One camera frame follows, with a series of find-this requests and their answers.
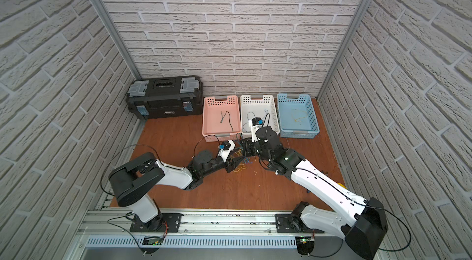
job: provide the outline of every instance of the brick wall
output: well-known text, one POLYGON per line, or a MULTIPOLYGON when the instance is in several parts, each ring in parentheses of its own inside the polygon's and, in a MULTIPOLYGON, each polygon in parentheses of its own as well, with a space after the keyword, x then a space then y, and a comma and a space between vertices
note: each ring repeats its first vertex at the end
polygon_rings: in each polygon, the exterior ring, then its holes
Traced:
POLYGON ((144 77, 315 97, 359 0, 103 0, 144 77))
POLYGON ((0 258, 61 259, 136 123, 133 76, 89 0, 0 0, 0 33, 0 258))
POLYGON ((373 0, 321 99, 351 187, 413 233, 390 257, 472 255, 471 34, 472 0, 373 0))

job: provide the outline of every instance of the blue component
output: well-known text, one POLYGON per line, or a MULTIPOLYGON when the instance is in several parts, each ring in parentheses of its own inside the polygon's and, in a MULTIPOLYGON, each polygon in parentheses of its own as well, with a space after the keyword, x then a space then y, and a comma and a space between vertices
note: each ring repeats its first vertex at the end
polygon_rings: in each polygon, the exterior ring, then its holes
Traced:
POLYGON ((185 111, 193 111, 192 103, 190 101, 184 101, 182 104, 184 105, 185 111))
POLYGON ((147 111, 147 109, 144 105, 138 105, 138 106, 136 106, 136 108, 138 109, 139 113, 142 116, 148 116, 149 115, 149 111, 147 111))

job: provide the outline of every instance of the basket handle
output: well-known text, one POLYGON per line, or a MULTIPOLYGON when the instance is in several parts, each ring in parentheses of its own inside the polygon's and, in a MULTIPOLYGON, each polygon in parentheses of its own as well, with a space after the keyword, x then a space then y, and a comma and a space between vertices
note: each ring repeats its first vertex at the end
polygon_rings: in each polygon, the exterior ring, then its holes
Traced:
POLYGON ((299 94, 294 94, 294 93, 287 93, 287 98, 300 98, 299 94))
POLYGON ((218 96, 218 97, 215 97, 215 101, 226 101, 228 100, 228 97, 227 96, 218 96))
POLYGON ((263 94, 253 94, 249 96, 249 99, 263 99, 264 95, 263 94))

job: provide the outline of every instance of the toolbox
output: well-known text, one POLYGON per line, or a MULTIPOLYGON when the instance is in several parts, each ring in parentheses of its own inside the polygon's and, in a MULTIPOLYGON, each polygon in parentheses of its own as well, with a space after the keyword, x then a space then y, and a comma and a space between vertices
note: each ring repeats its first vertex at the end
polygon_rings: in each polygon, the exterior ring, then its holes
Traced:
POLYGON ((203 114, 203 85, 195 75, 135 81, 127 93, 128 109, 139 119, 203 114))

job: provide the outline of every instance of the brown wooden surface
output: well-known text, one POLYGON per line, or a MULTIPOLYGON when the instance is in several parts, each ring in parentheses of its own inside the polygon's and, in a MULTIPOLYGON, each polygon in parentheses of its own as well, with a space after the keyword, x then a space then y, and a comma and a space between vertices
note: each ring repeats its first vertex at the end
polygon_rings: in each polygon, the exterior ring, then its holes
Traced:
MULTIPOLYGON (((314 139, 281 138, 283 145, 304 155, 317 169, 327 172, 336 182, 344 184, 334 157, 320 109, 315 108, 320 133, 314 139)), ((150 119, 139 138, 139 144, 154 147, 164 163, 187 166, 193 156, 195 143, 202 138, 202 115, 150 119)), ((217 143, 201 141, 196 152, 217 152, 217 143)), ((150 151, 137 146, 132 159, 150 151)), ((224 169, 204 178, 203 184, 191 191, 173 186, 154 186, 149 192, 161 208, 292 210, 305 201, 326 210, 330 208, 312 193, 283 176, 261 168, 259 163, 245 165, 247 169, 227 173, 224 169)), ((115 199, 111 204, 117 207, 115 199)))

